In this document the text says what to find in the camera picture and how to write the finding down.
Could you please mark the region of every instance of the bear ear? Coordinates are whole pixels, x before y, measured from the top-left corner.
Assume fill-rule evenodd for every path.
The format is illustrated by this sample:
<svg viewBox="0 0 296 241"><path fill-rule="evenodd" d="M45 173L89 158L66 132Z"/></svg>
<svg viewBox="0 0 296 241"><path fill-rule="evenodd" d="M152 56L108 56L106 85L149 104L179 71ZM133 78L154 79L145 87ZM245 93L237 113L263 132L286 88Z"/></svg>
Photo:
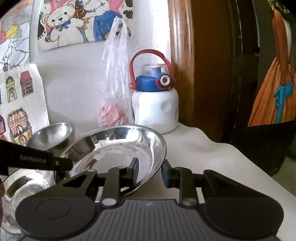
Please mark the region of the bear ear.
<svg viewBox="0 0 296 241"><path fill-rule="evenodd" d="M50 16L50 14L44 15L43 18L42 18L42 22L47 23L49 16Z"/></svg>
<svg viewBox="0 0 296 241"><path fill-rule="evenodd" d="M67 1L67 2L64 3L64 5L75 7L75 1Z"/></svg>

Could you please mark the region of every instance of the green house drawing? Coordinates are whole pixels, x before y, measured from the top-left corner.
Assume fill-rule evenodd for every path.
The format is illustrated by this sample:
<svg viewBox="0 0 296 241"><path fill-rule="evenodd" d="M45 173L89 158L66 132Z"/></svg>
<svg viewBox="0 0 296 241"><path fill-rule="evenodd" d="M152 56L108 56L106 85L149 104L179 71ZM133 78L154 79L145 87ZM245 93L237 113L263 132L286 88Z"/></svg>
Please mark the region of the green house drawing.
<svg viewBox="0 0 296 241"><path fill-rule="evenodd" d="M8 103L17 99L17 92L15 90L15 80L12 76L8 76L6 81L6 91L7 91L7 99Z"/></svg>

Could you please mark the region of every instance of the floor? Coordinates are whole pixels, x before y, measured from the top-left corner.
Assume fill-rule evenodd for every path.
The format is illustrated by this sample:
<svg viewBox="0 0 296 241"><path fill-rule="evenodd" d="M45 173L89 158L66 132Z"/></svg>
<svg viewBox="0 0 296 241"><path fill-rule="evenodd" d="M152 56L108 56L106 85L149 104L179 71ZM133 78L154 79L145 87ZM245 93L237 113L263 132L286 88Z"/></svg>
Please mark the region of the floor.
<svg viewBox="0 0 296 241"><path fill-rule="evenodd" d="M272 177L286 190L296 196L296 160L287 157L280 171Z"/></svg>

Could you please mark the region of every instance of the orange dress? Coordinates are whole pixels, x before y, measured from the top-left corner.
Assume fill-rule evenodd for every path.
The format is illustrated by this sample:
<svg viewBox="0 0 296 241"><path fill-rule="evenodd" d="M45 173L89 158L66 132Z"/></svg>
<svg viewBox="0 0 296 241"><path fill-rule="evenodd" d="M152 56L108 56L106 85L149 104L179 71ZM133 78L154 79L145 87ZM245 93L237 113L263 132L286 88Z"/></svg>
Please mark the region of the orange dress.
<svg viewBox="0 0 296 241"><path fill-rule="evenodd" d="M282 115L278 123L292 121L296 115L296 76L294 71L293 49L291 46L289 56L284 19L277 10L274 10L272 26L276 43L276 57L255 99L248 126L276 123L276 116L279 111L276 107L276 91L280 86L286 86L290 82L293 93L290 97L284 99L284 104L281 109Z"/></svg>

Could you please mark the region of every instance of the house drawing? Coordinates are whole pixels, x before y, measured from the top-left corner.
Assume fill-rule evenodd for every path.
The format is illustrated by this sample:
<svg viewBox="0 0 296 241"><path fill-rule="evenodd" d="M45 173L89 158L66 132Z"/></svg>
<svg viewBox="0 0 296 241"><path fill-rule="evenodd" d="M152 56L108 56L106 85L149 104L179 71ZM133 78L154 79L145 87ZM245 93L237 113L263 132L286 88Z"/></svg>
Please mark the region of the house drawing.
<svg viewBox="0 0 296 241"><path fill-rule="evenodd" d="M8 76L5 81L8 103L17 99L17 92L15 90L15 80L12 76Z"/></svg>
<svg viewBox="0 0 296 241"><path fill-rule="evenodd" d="M22 87L22 96L25 97L33 93L32 77L29 71L24 71L20 74L20 85Z"/></svg>
<svg viewBox="0 0 296 241"><path fill-rule="evenodd" d="M16 144L24 144L32 136L32 127L23 108L8 114L8 127L11 141Z"/></svg>
<svg viewBox="0 0 296 241"><path fill-rule="evenodd" d="M4 135L6 131L4 118L0 115L0 140L7 141L6 136Z"/></svg>

